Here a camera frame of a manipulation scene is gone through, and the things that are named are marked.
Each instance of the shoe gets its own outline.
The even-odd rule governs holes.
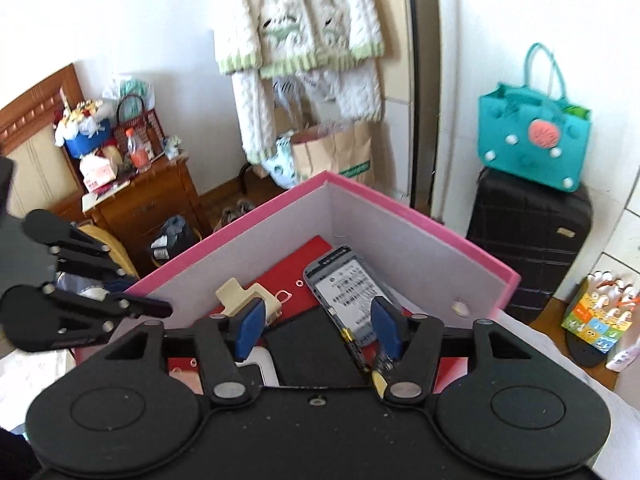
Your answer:
[[[222,210],[222,216],[220,217],[220,221],[216,224],[213,231],[220,231],[223,227],[228,226],[234,220],[238,220],[242,216],[242,213],[238,211],[238,209],[234,207],[225,207]]]
[[[246,198],[241,198],[236,203],[236,207],[241,215],[246,215],[249,211],[253,211],[255,209],[255,204]]]

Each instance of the plastic bag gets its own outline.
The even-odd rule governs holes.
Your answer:
[[[267,171],[273,181],[282,189],[291,189],[300,180],[296,176],[291,154],[291,136],[293,131],[287,132],[276,140],[276,154],[262,162],[262,167]]]
[[[130,74],[114,75],[109,81],[107,88],[102,92],[102,98],[114,102],[115,113],[115,109],[120,103],[120,100],[129,94],[136,94],[142,97],[146,110],[151,110],[156,106],[154,86],[148,81],[138,79]],[[120,120],[128,121],[141,113],[140,101],[137,99],[128,99],[120,109]]]
[[[304,127],[302,99],[305,89],[292,76],[279,77],[273,80],[273,97],[276,108],[284,108],[289,116],[291,126],[296,129]]]
[[[159,237],[151,244],[153,258],[160,264],[175,258],[198,243],[198,238],[180,215],[169,218],[160,229]]]
[[[74,140],[78,134],[89,137],[90,139],[97,133],[104,131],[104,128],[100,126],[100,123],[115,114],[115,108],[113,103],[103,101],[100,106],[97,107],[95,114],[84,118],[80,122],[67,121],[66,124],[63,121],[58,123],[56,127],[56,146],[61,147],[65,140]]]

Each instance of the colorful box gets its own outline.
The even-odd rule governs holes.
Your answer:
[[[607,310],[596,309],[596,300],[586,293],[586,281],[582,284],[573,308],[564,318],[562,327],[583,341],[606,354],[631,326],[617,316],[607,317]]]

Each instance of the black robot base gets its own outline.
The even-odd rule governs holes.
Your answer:
[[[447,329],[372,304],[401,359],[373,388],[252,388],[234,365],[228,319],[140,324],[44,390],[27,432],[39,480],[587,480],[610,428],[603,400],[499,324]],[[196,356],[204,394],[166,371]],[[441,356],[469,373],[432,394]],[[589,431],[582,423],[589,420]]]

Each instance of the white tile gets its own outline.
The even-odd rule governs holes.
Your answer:
[[[611,272],[616,278],[622,278],[625,283],[632,283],[635,286],[640,286],[640,274],[635,272],[631,267],[627,267],[625,264],[621,264],[619,261],[613,259],[608,254],[602,254],[591,271],[600,270]]]
[[[640,184],[636,184],[626,208],[629,209],[629,211],[633,211],[637,215],[640,215]]]
[[[640,270],[640,216],[625,211],[605,249],[615,259]]]

